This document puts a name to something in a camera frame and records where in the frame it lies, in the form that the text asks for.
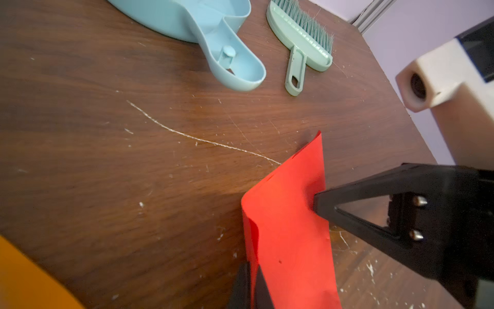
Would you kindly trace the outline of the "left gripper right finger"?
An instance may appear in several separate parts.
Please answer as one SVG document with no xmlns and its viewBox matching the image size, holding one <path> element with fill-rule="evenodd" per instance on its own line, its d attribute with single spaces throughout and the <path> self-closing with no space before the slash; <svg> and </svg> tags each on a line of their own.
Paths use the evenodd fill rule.
<svg viewBox="0 0 494 309">
<path fill-rule="evenodd" d="M 271 300 L 270 292 L 262 273 L 261 267 L 257 268 L 254 287 L 254 309 L 274 309 L 273 301 Z"/>
</svg>

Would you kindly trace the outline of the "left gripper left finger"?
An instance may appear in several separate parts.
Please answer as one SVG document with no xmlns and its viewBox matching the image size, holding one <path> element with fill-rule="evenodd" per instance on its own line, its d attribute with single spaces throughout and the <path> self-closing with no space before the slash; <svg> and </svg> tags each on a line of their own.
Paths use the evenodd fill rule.
<svg viewBox="0 0 494 309">
<path fill-rule="evenodd" d="M 227 309 L 249 309 L 250 292 L 250 263 L 246 262 L 239 266 Z"/>
</svg>

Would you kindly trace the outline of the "red square paper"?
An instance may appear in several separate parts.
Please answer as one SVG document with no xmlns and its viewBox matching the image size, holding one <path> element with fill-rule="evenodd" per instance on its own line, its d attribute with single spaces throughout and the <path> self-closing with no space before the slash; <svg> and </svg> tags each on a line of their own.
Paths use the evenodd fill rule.
<svg viewBox="0 0 494 309">
<path fill-rule="evenodd" d="M 241 199 L 253 307 L 261 267 L 275 308 L 340 308 L 329 223 L 313 210 L 325 191 L 322 134 Z"/>
</svg>

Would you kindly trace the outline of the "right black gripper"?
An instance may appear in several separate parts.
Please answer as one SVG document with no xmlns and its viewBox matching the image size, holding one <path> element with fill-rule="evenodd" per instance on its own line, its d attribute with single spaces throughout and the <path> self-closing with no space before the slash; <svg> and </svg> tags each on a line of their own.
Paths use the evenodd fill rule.
<svg viewBox="0 0 494 309">
<path fill-rule="evenodd" d="M 463 308 L 493 308 L 493 171 L 402 164 L 314 197 L 321 218 L 414 272 Z"/>
</svg>

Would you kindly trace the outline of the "orange square paper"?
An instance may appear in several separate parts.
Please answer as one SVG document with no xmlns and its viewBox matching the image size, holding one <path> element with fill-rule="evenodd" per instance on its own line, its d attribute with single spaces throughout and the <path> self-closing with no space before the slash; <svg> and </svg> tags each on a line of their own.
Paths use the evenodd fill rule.
<svg viewBox="0 0 494 309">
<path fill-rule="evenodd" d="M 83 308 L 62 284 L 1 238 L 1 308 Z"/>
</svg>

